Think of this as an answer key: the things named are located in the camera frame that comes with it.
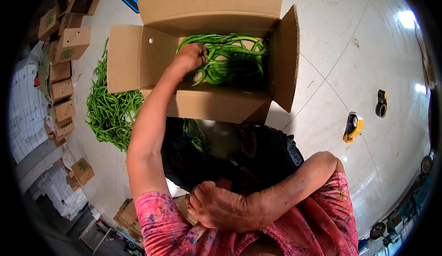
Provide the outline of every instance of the green logo on box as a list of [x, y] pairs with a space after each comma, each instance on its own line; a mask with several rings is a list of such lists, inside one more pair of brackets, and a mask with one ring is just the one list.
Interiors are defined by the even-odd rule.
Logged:
[[45, 26], [46, 26], [46, 28], [47, 28], [49, 25], [51, 25], [52, 21], [54, 21], [54, 15], [55, 15], [55, 12], [52, 11], [52, 12], [50, 12], [49, 15], [46, 17], [46, 22], [45, 22]]
[[75, 53], [74, 49], [65, 50], [65, 51], [63, 51], [63, 53], [61, 53], [61, 57], [60, 58], [62, 60], [68, 59], [68, 58], [72, 57], [72, 55], [74, 53]]
[[69, 26], [69, 23], [71, 23], [71, 16], [72, 14], [66, 15], [66, 20], [64, 21], [63, 27], [66, 29]]
[[80, 167], [80, 170], [85, 171], [87, 169], [87, 165], [84, 162], [78, 163], [78, 167]]

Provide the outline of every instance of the open cardboard box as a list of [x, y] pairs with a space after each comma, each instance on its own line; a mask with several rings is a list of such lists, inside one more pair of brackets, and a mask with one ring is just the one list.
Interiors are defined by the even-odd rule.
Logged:
[[60, 29], [58, 30], [58, 36], [63, 35], [64, 29], [67, 28], [80, 28], [83, 16], [79, 14], [66, 14], [61, 18]]
[[100, 0], [72, 0], [66, 9], [66, 13], [94, 15], [98, 2], [100, 2]]
[[168, 116], [264, 124], [272, 100], [290, 112], [299, 63], [299, 25], [282, 0], [138, 0], [144, 26], [113, 25], [108, 43], [108, 92], [140, 89], [146, 98], [172, 62], [180, 37], [229, 34], [263, 38], [265, 88], [240, 89], [181, 82]]

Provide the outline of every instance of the pink floral shirt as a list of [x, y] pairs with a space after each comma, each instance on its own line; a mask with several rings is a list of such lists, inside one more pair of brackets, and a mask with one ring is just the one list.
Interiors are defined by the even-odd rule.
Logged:
[[163, 193], [142, 194], [135, 205], [147, 255], [239, 255], [263, 234], [278, 242], [285, 255], [358, 255], [353, 207], [342, 172], [271, 225], [252, 232], [191, 226]]

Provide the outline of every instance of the cardboard box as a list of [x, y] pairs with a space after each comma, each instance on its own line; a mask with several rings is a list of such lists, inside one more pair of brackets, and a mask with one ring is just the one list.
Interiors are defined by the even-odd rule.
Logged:
[[69, 183], [69, 185], [71, 186], [72, 190], [75, 192], [76, 190], [78, 190], [78, 188], [80, 187], [80, 183], [78, 182], [78, 180], [74, 177], [70, 177], [69, 175], [66, 176], [66, 180]]
[[264, 124], [271, 101], [290, 112], [299, 64], [295, 5], [280, 19], [282, 0], [138, 0], [144, 26], [112, 25], [108, 92], [140, 89], [146, 98], [173, 61], [180, 37], [200, 33], [263, 38], [268, 45], [263, 89], [181, 82], [168, 116]]
[[61, 104], [52, 106], [53, 117], [57, 122], [68, 119], [75, 115], [74, 100], [69, 100]]
[[83, 20], [83, 16], [79, 14], [66, 14], [61, 18], [60, 29], [58, 30], [58, 36], [64, 32], [64, 29], [67, 28], [79, 28], [81, 27], [81, 21]]
[[52, 8], [46, 15], [40, 19], [40, 26], [38, 28], [38, 39], [47, 40], [60, 27], [58, 21], [57, 7]]
[[57, 140], [61, 140], [71, 134], [75, 129], [74, 122], [71, 118], [55, 123], [55, 135]]
[[49, 82], [61, 82], [70, 79], [71, 73], [71, 62], [54, 64], [49, 67]]
[[56, 82], [50, 86], [50, 98], [52, 105], [58, 104], [65, 99], [69, 99], [72, 94], [74, 94], [74, 89], [72, 88], [71, 79]]
[[78, 60], [91, 41], [91, 27], [64, 29], [57, 44], [55, 63]]
[[98, 2], [100, 2], [100, 0], [72, 0], [66, 9], [66, 13], [94, 15]]
[[141, 225], [138, 221], [135, 202], [132, 200], [119, 215], [118, 220], [124, 222], [127, 226], [141, 236]]
[[199, 222], [199, 220], [197, 220], [194, 216], [189, 214], [189, 212], [187, 211], [187, 205], [186, 202], [184, 201], [184, 198], [185, 196], [174, 198], [173, 202], [175, 203], [176, 208], [178, 208], [178, 211], [180, 211], [180, 213], [186, 218], [186, 220], [190, 222], [191, 225], [194, 226]]
[[94, 176], [94, 171], [92, 170], [92, 167], [86, 162], [84, 158], [75, 163], [71, 167], [71, 169], [81, 185], [85, 185]]

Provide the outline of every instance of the hand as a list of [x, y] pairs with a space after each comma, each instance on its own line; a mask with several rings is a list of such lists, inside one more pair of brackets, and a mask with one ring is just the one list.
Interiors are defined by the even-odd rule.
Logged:
[[273, 221], [265, 219], [259, 193], [248, 197], [216, 187], [213, 181], [197, 185], [185, 202], [189, 214], [208, 228], [230, 232], [246, 232], [261, 229]]
[[196, 70], [198, 67], [206, 63], [204, 55], [207, 54], [207, 49], [198, 43], [189, 43], [184, 45], [176, 54], [172, 62], [173, 66], [179, 67], [182, 71], [181, 78], [187, 73]]

